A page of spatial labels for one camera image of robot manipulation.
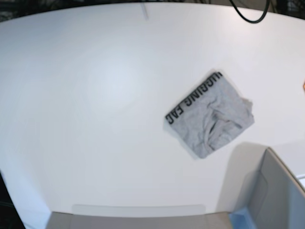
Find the grey t-shirt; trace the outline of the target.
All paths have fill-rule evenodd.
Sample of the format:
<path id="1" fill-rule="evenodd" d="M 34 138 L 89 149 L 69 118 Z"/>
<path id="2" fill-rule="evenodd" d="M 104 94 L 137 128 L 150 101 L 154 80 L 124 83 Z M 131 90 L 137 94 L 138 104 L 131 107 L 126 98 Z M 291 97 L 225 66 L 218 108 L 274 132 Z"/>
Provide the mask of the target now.
<path id="1" fill-rule="evenodd" d="M 253 104 L 213 72 L 164 117 L 198 158 L 206 158 L 254 124 Z"/>

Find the blue item in box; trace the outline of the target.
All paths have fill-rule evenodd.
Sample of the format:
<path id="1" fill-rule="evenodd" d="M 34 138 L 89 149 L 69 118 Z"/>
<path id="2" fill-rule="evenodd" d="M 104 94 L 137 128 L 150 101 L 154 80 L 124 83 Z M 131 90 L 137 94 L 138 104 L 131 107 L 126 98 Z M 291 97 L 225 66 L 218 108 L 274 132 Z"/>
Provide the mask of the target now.
<path id="1" fill-rule="evenodd" d="M 242 208 L 238 211 L 229 214 L 229 219 L 233 229 L 253 229 L 251 215 L 247 208 Z"/>

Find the grey cardboard box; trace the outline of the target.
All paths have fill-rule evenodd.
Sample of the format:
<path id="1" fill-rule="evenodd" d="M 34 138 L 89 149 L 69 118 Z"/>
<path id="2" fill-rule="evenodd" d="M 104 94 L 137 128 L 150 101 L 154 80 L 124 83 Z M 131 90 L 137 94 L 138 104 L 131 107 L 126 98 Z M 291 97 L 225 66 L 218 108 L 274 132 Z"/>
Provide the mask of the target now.
<path id="1" fill-rule="evenodd" d="M 247 208 L 255 229 L 302 229 L 305 187 L 270 147 L 237 146 L 216 206 L 106 207 L 74 205 L 53 212 L 49 229 L 233 229 L 229 214 Z"/>

